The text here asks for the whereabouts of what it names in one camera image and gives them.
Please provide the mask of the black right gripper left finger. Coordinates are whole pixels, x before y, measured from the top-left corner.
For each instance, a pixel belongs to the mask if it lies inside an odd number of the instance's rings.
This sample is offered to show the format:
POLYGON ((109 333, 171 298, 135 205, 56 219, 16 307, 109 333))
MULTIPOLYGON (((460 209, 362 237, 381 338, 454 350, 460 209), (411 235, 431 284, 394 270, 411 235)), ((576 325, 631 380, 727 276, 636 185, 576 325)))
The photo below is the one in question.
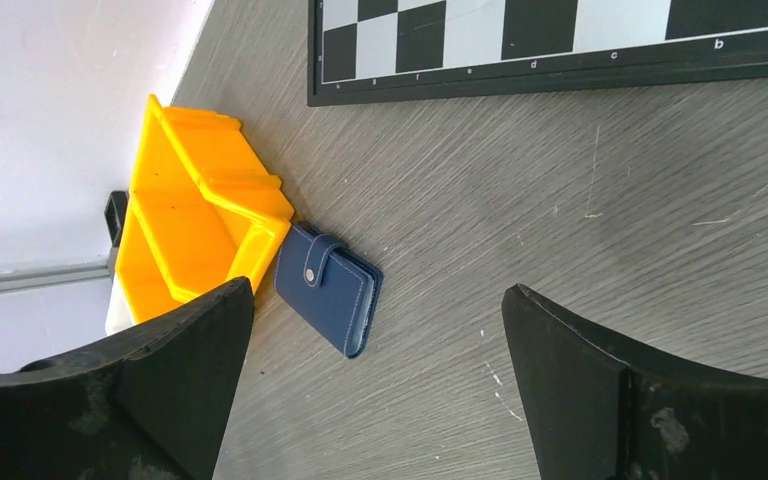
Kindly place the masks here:
POLYGON ((254 320, 248 279, 0 373, 0 479, 209 479, 254 320))

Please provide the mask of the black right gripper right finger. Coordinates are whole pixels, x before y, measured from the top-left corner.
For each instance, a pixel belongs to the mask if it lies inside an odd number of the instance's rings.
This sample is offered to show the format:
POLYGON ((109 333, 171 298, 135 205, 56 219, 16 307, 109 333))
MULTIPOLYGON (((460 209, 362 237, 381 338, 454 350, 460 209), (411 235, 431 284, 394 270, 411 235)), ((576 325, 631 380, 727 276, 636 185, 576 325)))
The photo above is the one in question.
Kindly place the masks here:
POLYGON ((502 301, 544 479, 768 479, 768 379, 690 361, 515 285, 502 301))

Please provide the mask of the blue leather card holder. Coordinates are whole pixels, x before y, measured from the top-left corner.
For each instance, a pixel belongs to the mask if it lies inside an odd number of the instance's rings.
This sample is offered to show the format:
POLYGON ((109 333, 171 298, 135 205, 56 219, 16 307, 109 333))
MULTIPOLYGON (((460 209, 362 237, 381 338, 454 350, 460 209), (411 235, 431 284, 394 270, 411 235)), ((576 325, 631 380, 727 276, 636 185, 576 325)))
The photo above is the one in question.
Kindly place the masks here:
POLYGON ((277 257, 277 294, 342 355, 366 345, 383 274, 339 238, 295 223, 277 257))

